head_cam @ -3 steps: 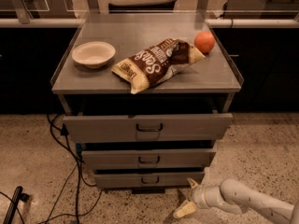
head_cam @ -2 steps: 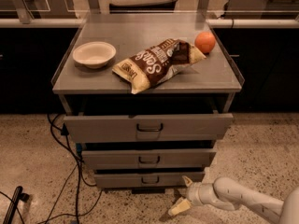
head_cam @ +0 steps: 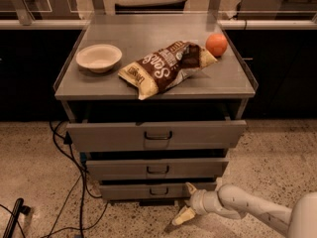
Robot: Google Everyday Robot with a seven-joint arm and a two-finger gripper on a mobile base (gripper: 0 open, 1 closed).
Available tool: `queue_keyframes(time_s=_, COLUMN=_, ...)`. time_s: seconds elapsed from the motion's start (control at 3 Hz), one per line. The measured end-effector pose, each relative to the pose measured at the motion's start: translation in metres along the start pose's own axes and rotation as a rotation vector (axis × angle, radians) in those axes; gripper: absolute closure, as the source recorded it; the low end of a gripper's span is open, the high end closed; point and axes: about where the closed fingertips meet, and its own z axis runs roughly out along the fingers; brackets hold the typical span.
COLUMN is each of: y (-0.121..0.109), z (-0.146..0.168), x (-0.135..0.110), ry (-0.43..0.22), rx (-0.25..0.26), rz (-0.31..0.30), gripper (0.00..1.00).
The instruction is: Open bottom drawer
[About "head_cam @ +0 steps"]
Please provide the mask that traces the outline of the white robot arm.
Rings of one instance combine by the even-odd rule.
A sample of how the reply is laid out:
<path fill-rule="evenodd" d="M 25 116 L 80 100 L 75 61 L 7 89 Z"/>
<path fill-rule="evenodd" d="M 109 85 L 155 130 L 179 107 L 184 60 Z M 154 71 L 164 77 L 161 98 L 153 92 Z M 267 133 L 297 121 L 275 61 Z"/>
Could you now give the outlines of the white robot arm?
<path fill-rule="evenodd" d="M 229 219 L 242 219 L 251 214 L 285 238 L 317 238 L 317 192 L 303 195 L 293 208 L 288 208 L 232 184 L 223 184 L 216 191 L 198 189 L 190 182 L 186 186 L 190 199 L 172 219 L 174 226 L 196 215 L 215 213 Z"/>

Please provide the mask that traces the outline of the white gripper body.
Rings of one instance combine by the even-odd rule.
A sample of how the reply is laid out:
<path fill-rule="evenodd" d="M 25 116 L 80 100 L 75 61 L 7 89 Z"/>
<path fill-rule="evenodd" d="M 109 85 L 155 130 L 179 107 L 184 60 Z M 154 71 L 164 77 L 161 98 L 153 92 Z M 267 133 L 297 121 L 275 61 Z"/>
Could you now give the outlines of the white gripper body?
<path fill-rule="evenodd" d="M 198 215 L 215 213 L 219 206 L 219 198 L 216 191 L 207 191 L 205 189 L 196 190 L 190 197 L 190 207 Z"/>

